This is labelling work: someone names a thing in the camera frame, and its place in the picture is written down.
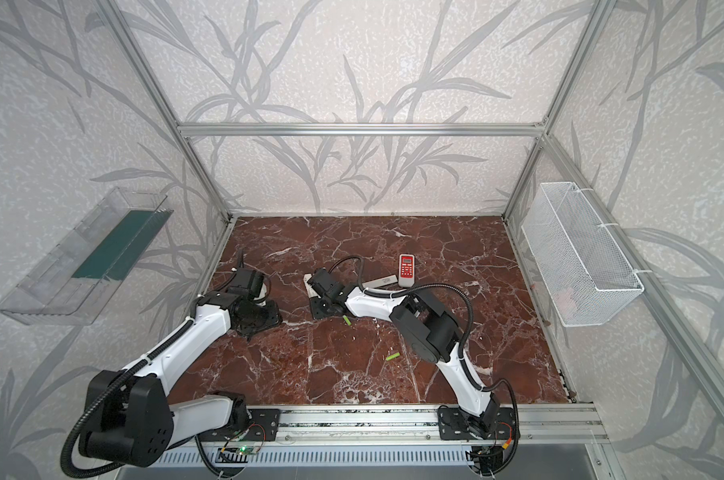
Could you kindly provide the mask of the white battery cover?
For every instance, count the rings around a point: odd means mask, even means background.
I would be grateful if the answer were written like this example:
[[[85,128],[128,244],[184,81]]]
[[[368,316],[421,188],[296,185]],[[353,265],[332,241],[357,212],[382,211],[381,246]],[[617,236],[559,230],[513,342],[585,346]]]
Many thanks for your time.
[[[366,281],[363,283],[365,289],[382,289],[390,285],[397,285],[398,277],[396,275],[389,275],[386,277]]]

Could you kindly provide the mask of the red white remote control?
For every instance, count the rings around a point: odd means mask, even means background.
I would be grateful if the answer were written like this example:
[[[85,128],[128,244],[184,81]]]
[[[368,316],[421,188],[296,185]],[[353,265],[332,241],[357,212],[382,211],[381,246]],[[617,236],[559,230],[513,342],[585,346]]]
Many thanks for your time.
[[[401,254],[398,264],[398,284],[402,288],[410,288],[415,284],[415,256]]]

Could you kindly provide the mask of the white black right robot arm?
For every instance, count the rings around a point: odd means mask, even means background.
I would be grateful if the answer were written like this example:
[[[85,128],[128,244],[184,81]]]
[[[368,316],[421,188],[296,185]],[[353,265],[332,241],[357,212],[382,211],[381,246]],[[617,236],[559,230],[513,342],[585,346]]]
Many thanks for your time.
[[[459,327],[435,289],[468,297],[452,285],[430,283],[403,290],[368,289],[345,284],[320,268],[304,277],[312,316],[373,318],[394,325],[420,359],[433,363],[447,380],[458,401],[460,428],[476,438],[489,439],[498,424],[501,405],[483,383],[466,352],[469,331]]]

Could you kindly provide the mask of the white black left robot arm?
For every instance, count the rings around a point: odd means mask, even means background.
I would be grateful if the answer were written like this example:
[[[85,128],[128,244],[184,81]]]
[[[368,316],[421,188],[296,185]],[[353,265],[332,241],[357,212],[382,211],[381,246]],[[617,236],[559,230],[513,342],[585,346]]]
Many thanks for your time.
[[[281,324],[270,291],[263,272],[240,265],[219,289],[200,296],[191,316],[152,350],[119,371],[96,375],[63,446],[64,472],[89,478],[124,465],[148,467],[167,450],[211,431],[233,441],[275,440],[279,411],[251,414],[241,394],[169,401],[178,380],[216,340],[231,331],[251,339]]]

